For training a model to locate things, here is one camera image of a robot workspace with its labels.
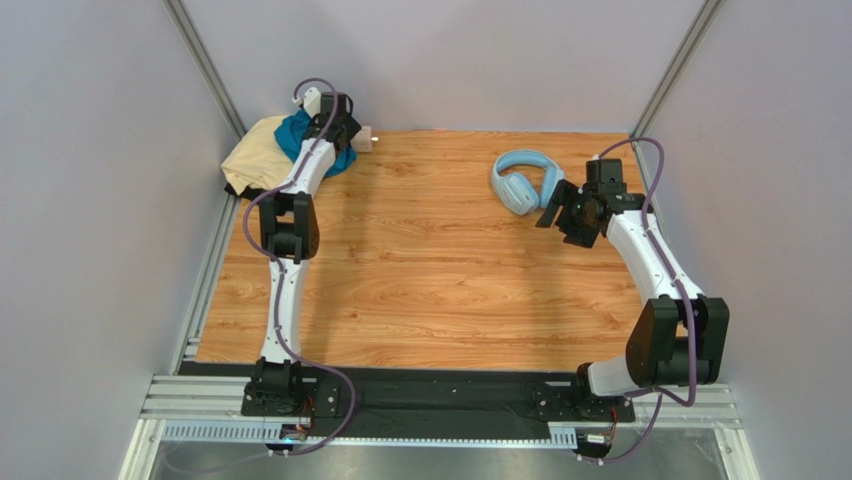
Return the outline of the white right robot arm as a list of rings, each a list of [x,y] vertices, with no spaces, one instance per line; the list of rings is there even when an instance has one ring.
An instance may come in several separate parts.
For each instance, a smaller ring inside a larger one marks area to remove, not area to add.
[[[621,255],[644,304],[623,354],[581,365],[579,401],[657,393],[691,407],[715,382],[730,310],[693,283],[663,241],[648,194],[623,183],[567,180],[542,199],[538,227],[556,225],[567,244],[590,248],[604,237]]]

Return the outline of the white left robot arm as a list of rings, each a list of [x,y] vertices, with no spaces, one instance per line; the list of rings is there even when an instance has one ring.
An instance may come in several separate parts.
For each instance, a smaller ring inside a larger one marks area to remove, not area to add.
[[[260,358],[245,386],[241,413],[249,417],[288,417],[310,405],[303,386],[299,323],[310,261],[320,244],[314,195],[338,156],[360,131],[352,101],[344,93],[307,92],[297,100],[309,116],[299,156],[271,193],[249,205],[259,214],[257,247],[269,260],[269,319]]]

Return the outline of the pink cube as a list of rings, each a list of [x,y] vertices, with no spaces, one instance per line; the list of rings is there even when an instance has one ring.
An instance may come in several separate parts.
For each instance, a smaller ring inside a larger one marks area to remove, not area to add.
[[[369,126],[363,126],[350,140],[350,145],[356,153],[369,153],[373,150],[374,137]]]

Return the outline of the light blue headphones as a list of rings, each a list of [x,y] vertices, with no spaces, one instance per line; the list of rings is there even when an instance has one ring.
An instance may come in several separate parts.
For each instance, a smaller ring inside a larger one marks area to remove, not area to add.
[[[532,182],[520,172],[504,171],[518,166],[541,169],[544,176],[541,185],[534,188]],[[490,185],[503,206],[518,216],[528,215],[548,205],[557,183],[565,179],[561,167],[540,151],[518,149],[500,155],[493,164]]]

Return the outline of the beige t shirt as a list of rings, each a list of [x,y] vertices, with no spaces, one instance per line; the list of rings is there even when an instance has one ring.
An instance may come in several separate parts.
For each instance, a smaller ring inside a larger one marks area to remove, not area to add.
[[[293,161],[275,138],[284,119],[277,115],[257,121],[222,162],[222,173],[237,192],[246,187],[268,190],[289,175]]]

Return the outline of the black t shirt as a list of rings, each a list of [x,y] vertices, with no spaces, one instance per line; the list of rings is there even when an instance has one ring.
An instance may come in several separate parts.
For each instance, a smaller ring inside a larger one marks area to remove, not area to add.
[[[263,190],[263,189],[251,188],[251,187],[246,187],[246,188],[245,188],[244,190],[242,190],[241,192],[237,192],[237,190],[235,189],[235,187],[234,187],[234,186],[232,186],[230,183],[227,183],[227,184],[225,185],[225,187],[224,187],[224,191],[225,191],[227,194],[229,194],[229,195],[231,195],[231,196],[233,196],[233,197],[235,197],[235,198],[246,199],[246,200],[249,200],[249,201],[253,201],[253,200],[255,200],[258,196],[261,196],[262,194],[264,194],[264,193],[265,193],[265,190]]]

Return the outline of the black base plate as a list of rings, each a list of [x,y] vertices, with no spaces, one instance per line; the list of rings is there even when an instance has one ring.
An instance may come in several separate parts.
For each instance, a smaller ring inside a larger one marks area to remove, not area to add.
[[[238,414],[254,366],[185,362],[181,376],[237,382]],[[579,401],[572,373],[344,367],[339,375],[303,366],[313,434],[344,438],[543,440],[549,424],[630,424],[624,398]]]

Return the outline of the aluminium frame rail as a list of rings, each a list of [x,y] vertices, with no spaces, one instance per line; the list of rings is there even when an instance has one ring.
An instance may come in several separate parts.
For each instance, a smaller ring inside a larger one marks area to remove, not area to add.
[[[550,448],[603,466],[634,457],[658,431],[705,429],[731,478],[756,478],[729,387],[699,387],[690,407],[682,394],[595,397],[569,372],[377,368],[309,368],[285,388],[246,366],[190,364],[152,379],[120,475],[151,474],[167,439],[260,444],[267,456],[310,445]]]

